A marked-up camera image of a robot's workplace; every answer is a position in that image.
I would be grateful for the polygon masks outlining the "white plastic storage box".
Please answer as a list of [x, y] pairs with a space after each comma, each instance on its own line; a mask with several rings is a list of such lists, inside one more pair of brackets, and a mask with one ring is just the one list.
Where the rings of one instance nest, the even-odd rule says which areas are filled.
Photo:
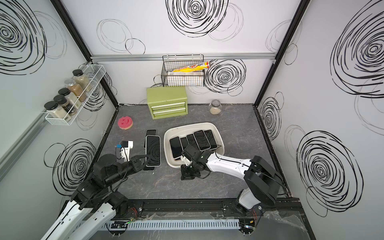
[[225, 153], [225, 146], [218, 128], [212, 123], [197, 123], [169, 129], [164, 135], [164, 153], [168, 165], [179, 169], [184, 162], [181, 152], [187, 146], [195, 149], [216, 150], [218, 154]]

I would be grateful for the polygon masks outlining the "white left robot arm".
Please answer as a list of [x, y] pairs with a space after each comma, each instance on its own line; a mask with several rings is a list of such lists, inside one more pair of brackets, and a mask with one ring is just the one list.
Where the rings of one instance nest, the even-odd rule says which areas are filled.
[[89, 240], [116, 216], [125, 217], [131, 213], [128, 222], [135, 221], [141, 209], [131, 206], [118, 188], [127, 177], [143, 170], [150, 159], [150, 155], [137, 155], [126, 157], [125, 162], [119, 163], [115, 155], [101, 156], [42, 238]]

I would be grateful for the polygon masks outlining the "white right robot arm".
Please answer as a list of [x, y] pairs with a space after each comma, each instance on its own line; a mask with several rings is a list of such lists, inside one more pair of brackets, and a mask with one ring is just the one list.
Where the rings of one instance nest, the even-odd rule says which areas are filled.
[[243, 180], [247, 188], [240, 191], [235, 210], [242, 216], [260, 204], [273, 207], [280, 190], [285, 190], [283, 177], [260, 156], [236, 159], [217, 153], [217, 149], [200, 151], [188, 145], [181, 152], [181, 180], [203, 179], [201, 172], [223, 173]]

